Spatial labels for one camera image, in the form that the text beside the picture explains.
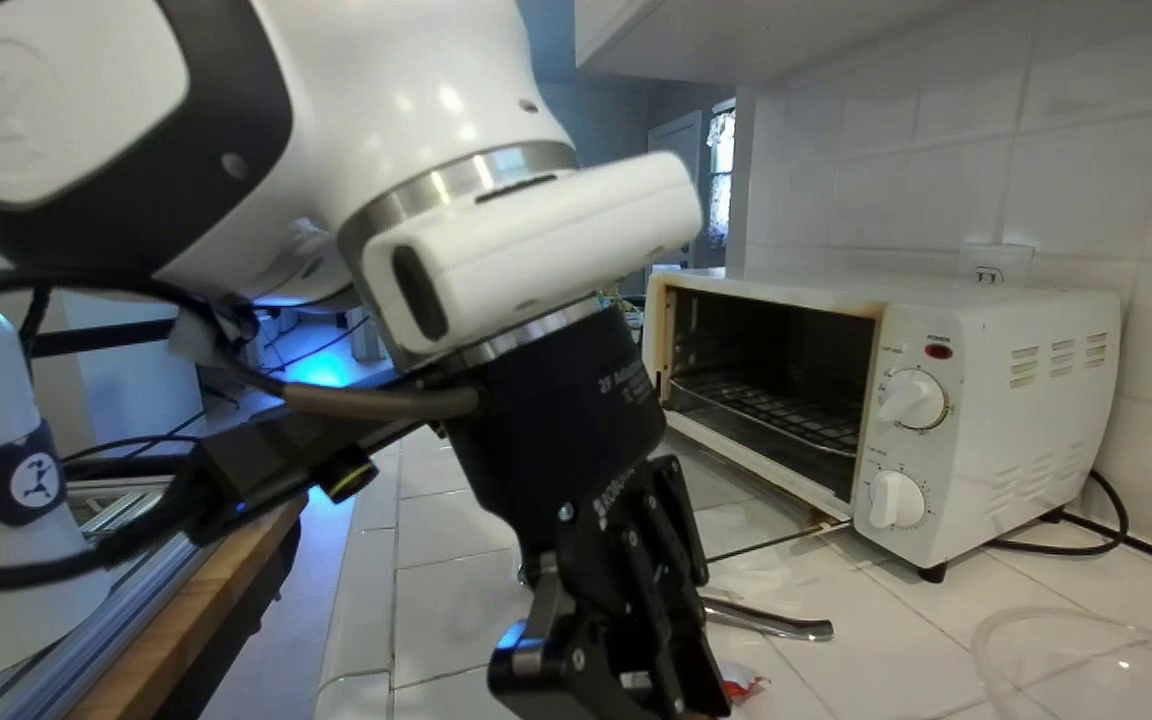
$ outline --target floor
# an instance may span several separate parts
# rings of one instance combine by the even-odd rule
[[[712,558],[808,530],[796,505],[680,452]],[[490,639],[528,607],[509,530],[476,510],[432,433],[385,452],[378,469],[358,505],[307,514],[287,594],[216,692],[211,720],[509,720],[484,692]],[[1072,526],[1022,537],[1087,541]],[[922,586],[836,531],[719,560],[712,594],[836,622],[830,644],[712,630],[731,676],[762,676],[738,720],[989,720],[971,631],[990,613],[1087,607],[1152,630],[1152,560],[1132,549],[1094,560],[976,554],[942,586]]]

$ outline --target oven knob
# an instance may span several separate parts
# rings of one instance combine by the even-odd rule
[[[922,488],[904,474],[875,474],[868,480],[868,526],[872,530],[907,530],[929,518]]]
[[[901,427],[935,427],[942,421],[942,388],[922,374],[901,374],[887,379],[879,421]]]

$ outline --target oven window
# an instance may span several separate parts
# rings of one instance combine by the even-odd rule
[[[875,319],[675,297],[667,409],[853,500]]]

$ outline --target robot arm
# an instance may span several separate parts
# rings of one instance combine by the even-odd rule
[[[696,230],[670,157],[576,171],[511,0],[0,6],[0,289],[141,289],[202,319],[352,291],[401,363],[385,393],[257,378],[287,404],[202,440],[95,563],[307,486],[348,498],[435,423],[534,588],[490,658],[518,717],[728,714],[656,393],[588,302]]]

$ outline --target white toaster oven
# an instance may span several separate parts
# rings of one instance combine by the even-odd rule
[[[645,363],[675,433],[935,572],[1080,498],[1121,302],[656,274]]]

